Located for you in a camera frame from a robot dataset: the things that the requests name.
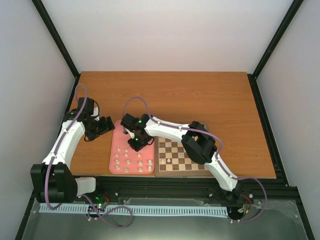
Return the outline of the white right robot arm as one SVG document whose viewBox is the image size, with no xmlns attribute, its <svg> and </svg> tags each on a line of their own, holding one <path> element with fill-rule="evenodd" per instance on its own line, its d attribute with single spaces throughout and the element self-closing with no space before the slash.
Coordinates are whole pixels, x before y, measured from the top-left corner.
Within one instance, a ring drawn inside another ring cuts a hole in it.
<svg viewBox="0 0 320 240">
<path fill-rule="evenodd" d="M 241 184 L 220 157 L 215 138 L 200 122 L 173 123 L 148 114 L 138 118 L 127 113 L 120 124 L 124 133 L 130 135 L 127 142 L 133 150 L 140 151 L 155 137 L 181 143 L 188 157 L 193 162 L 206 166 L 222 190 L 235 195 L 240 193 Z"/>
</svg>

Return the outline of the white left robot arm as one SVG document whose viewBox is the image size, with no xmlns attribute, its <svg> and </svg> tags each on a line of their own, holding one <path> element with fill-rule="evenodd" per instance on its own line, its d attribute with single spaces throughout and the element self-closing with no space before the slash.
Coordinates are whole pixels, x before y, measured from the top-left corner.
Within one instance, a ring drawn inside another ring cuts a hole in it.
<svg viewBox="0 0 320 240">
<path fill-rule="evenodd" d="M 49 205 L 72 203 L 83 194 L 92 201 L 101 200 L 104 188 L 97 184 L 96 178 L 74 177 L 70 166 L 80 140 L 92 142 L 114 129 L 111 117 L 100 116 L 95 100 L 79 98 L 77 108 L 63 116 L 61 130 L 49 154 L 30 169 L 37 201 Z"/>
</svg>

